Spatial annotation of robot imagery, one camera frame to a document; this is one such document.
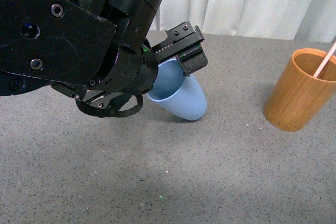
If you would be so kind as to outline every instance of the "speckled countertop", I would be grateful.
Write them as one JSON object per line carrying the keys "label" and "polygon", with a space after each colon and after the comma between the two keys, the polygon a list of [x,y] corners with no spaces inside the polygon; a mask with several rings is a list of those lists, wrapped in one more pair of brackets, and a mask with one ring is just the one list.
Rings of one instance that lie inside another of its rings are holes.
{"label": "speckled countertop", "polygon": [[262,114],[292,52],[330,45],[205,38],[197,122],[147,98],[98,119],[49,87],[1,97],[0,223],[336,223],[335,97],[295,133]]}

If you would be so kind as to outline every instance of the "bamboo cup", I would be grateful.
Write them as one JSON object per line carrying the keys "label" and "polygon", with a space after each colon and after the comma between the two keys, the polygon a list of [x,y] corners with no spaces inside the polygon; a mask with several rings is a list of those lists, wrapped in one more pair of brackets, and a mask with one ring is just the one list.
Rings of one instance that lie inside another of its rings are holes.
{"label": "bamboo cup", "polygon": [[266,119],[284,131],[298,131],[336,92],[336,57],[332,56],[319,78],[313,74],[326,52],[303,48],[294,52],[264,106]]}

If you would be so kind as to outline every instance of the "light blue plastic cup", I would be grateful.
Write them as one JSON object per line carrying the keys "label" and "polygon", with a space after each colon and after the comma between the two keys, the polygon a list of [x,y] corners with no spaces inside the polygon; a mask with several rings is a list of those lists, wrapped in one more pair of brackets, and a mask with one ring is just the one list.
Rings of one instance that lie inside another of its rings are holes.
{"label": "light blue plastic cup", "polygon": [[183,75],[176,59],[159,65],[159,74],[148,98],[162,108],[189,121],[200,119],[206,111],[204,92],[196,78]]}

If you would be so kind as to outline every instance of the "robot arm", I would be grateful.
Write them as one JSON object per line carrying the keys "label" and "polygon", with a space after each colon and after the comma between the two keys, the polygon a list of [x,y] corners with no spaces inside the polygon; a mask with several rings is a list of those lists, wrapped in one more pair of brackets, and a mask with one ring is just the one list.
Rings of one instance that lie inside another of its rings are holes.
{"label": "robot arm", "polygon": [[[92,116],[142,108],[158,65],[176,57],[185,75],[207,65],[201,31],[184,22],[151,47],[162,0],[0,0],[0,96],[51,86]],[[138,104],[119,111],[132,96]]]}

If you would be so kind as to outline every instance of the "white curtain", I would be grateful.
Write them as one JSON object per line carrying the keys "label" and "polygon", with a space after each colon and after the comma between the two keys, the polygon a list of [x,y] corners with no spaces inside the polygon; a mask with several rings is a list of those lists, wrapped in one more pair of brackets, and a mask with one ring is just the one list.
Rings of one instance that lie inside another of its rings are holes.
{"label": "white curtain", "polygon": [[190,20],[204,33],[331,42],[336,0],[163,0],[151,29]]}

